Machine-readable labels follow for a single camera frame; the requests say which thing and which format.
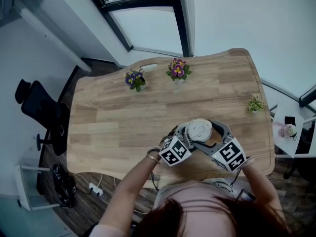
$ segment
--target wooden tabletop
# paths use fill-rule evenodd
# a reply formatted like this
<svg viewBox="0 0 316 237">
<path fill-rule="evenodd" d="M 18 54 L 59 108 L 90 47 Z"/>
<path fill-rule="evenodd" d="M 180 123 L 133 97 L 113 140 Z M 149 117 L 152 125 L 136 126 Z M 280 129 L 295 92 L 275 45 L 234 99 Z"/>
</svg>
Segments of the wooden tabletop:
<svg viewBox="0 0 316 237">
<path fill-rule="evenodd" d="M 176 85 L 165 72 L 172 58 L 137 62 L 101 77 L 81 78 L 76 85 L 68 132 L 70 172 L 98 172 L 122 179 L 175 126 L 192 119 L 221 121 L 231 128 L 247 156 L 264 174 L 275 165 L 274 141 L 267 100 L 256 67 L 245 49 L 185 58 L 192 74 Z M 132 68 L 146 69 L 148 87 L 139 93 L 125 84 Z M 264 111 L 251 114 L 252 96 L 264 101 Z M 214 132 L 211 142 L 220 141 Z M 162 160 L 154 169 L 159 188 L 185 180 L 227 176 L 201 151 L 174 167 Z M 151 180 L 145 188 L 153 188 Z"/>
</svg>

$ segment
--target woman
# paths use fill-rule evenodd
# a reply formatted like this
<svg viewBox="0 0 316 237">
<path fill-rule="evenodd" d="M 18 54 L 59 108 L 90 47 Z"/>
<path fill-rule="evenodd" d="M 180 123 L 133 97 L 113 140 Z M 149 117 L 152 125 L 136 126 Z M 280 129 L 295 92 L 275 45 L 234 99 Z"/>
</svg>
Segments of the woman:
<svg viewBox="0 0 316 237">
<path fill-rule="evenodd" d="M 135 200 L 159 161 L 158 150 L 151 151 L 123 178 L 91 237 L 130 236 Z M 255 202 L 233 199 L 225 184 L 190 181 L 165 187 L 132 236 L 292 236 L 271 182 L 252 162 L 246 162 L 242 170 Z"/>
</svg>

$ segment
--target potted flower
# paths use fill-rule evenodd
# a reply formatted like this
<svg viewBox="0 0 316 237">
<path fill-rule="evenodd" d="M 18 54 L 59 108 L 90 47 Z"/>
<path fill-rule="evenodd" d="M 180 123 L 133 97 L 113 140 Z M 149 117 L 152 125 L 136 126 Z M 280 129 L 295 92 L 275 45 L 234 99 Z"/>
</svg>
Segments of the potted flower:
<svg viewBox="0 0 316 237">
<path fill-rule="evenodd" d="M 259 100 L 258 96 L 253 96 L 251 100 L 248 101 L 249 112 L 256 113 L 263 110 L 263 102 Z"/>
<path fill-rule="evenodd" d="M 168 66 L 169 70 L 166 74 L 170 76 L 176 84 L 183 83 L 187 79 L 188 75 L 192 73 L 192 71 L 189 70 L 190 66 L 186 63 L 186 61 L 174 58 L 173 62 L 171 62 Z"/>
<path fill-rule="evenodd" d="M 144 90 L 147 88 L 146 80 L 143 77 L 143 73 L 139 71 L 135 71 L 130 69 L 130 72 L 127 72 L 125 75 L 125 82 L 129 86 L 130 89 L 136 89 L 137 92 Z"/>
</svg>

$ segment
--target small white table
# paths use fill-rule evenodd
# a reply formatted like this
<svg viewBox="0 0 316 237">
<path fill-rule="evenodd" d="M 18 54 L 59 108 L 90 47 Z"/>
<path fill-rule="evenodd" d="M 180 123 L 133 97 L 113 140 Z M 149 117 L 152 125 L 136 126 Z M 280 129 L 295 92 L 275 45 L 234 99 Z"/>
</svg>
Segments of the small white table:
<svg viewBox="0 0 316 237">
<path fill-rule="evenodd" d="M 281 138 L 278 134 L 280 126 L 276 125 L 276 122 L 285 124 L 285 116 L 295 117 L 295 124 L 297 129 L 296 140 L 293 138 Z M 278 103 L 276 108 L 276 114 L 272 122 L 273 136 L 275 145 L 287 153 L 290 157 L 296 157 L 295 152 L 297 150 L 298 143 L 300 141 L 301 133 L 303 130 L 304 119 L 300 116 L 292 107 L 286 103 Z"/>
<path fill-rule="evenodd" d="M 50 171 L 49 168 L 40 168 L 40 167 L 29 167 L 29 166 L 23 166 L 23 165 L 16 165 L 14 168 L 14 177 L 16 186 L 19 193 L 19 201 L 21 205 L 26 208 L 27 210 L 40 210 L 40 209 L 47 209 L 47 208 L 53 208 L 58 207 L 60 204 L 50 204 L 47 202 L 45 197 L 43 195 L 37 195 L 37 196 L 29 196 L 28 194 L 28 185 L 26 178 L 24 176 L 24 171 Z"/>
</svg>

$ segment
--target dark hair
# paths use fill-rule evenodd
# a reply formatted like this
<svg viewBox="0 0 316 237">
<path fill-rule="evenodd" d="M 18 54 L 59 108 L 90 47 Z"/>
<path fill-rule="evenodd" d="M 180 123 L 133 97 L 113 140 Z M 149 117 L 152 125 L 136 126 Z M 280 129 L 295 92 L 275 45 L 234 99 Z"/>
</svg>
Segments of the dark hair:
<svg viewBox="0 0 316 237">
<path fill-rule="evenodd" d="M 237 237 L 291 237 L 294 236 L 280 215 L 270 206 L 260 203 L 216 197 L 229 211 L 225 212 L 235 227 Z M 148 213 L 136 227 L 133 237 L 180 237 L 183 235 L 184 217 L 182 206 L 175 200 L 166 203 Z"/>
</svg>

